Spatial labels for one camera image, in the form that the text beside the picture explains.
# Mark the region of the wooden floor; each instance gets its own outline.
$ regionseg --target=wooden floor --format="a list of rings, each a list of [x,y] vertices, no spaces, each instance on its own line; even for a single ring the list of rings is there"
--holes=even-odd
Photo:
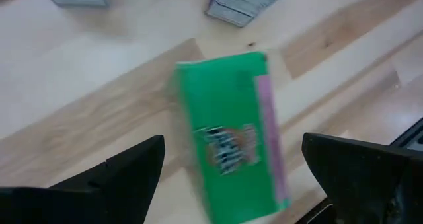
[[[205,17],[206,1],[0,0],[0,186],[48,187],[163,134],[146,223],[207,223],[178,61],[268,54],[292,207],[252,223],[294,223],[325,197],[304,132],[389,144],[423,116],[423,0],[278,0],[243,29]]]

